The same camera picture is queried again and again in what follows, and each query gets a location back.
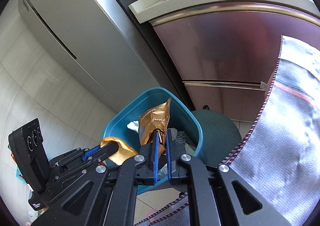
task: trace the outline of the label sticker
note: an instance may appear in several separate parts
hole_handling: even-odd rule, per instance
[[[39,208],[41,204],[32,204],[34,208]]]
[[[29,187],[30,191],[33,192],[33,188],[30,186],[30,184],[27,183],[27,186]]]
[[[260,83],[260,88],[263,89],[264,91],[266,91],[266,89],[267,89],[267,84],[262,81],[262,82]]]

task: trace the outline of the blue trash can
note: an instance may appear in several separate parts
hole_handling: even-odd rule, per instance
[[[128,129],[127,124],[131,121],[139,120],[139,116],[146,112],[146,110],[166,102],[170,97],[171,105],[168,128],[174,127],[178,131],[185,131],[197,146],[194,156],[197,156],[204,161],[201,156],[203,133],[199,122],[175,95],[160,87],[145,91],[122,109],[106,126],[102,134],[102,138],[108,136],[118,137],[139,152],[139,135],[135,131]],[[138,194],[142,194],[150,190],[159,190],[169,187],[171,186],[168,183],[168,178],[163,178],[154,186],[138,186]]]

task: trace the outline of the tiled floor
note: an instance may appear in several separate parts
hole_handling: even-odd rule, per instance
[[[82,87],[36,40],[10,0],[0,16],[0,195],[17,222],[29,221],[29,189],[16,179],[8,135],[38,118],[49,158],[93,147],[116,114]],[[242,137],[251,124],[234,122]],[[137,197],[135,222],[178,198],[175,189]]]

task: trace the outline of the pink cabinet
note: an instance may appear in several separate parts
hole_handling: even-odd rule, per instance
[[[320,24],[302,19],[306,14],[297,10],[277,8],[297,17],[261,11],[215,12],[170,21],[154,30],[184,81],[267,83],[277,63],[281,35],[320,49]],[[232,119],[253,121],[264,101],[264,91],[187,89],[197,109],[209,105]]]

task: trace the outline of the snack wrapper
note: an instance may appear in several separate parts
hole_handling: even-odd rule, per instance
[[[122,163],[132,157],[138,154],[137,151],[135,151],[132,147],[130,147],[126,142],[122,141],[120,138],[109,136],[104,139],[102,139],[100,143],[100,147],[104,147],[106,144],[109,144],[110,142],[117,142],[119,149],[116,153],[111,155],[109,159],[114,162],[117,165],[122,165]]]
[[[148,109],[139,117],[140,145],[150,143],[151,134],[154,130],[157,130],[160,134],[159,155],[165,150],[165,133],[170,119],[170,102],[171,98],[154,108]]]

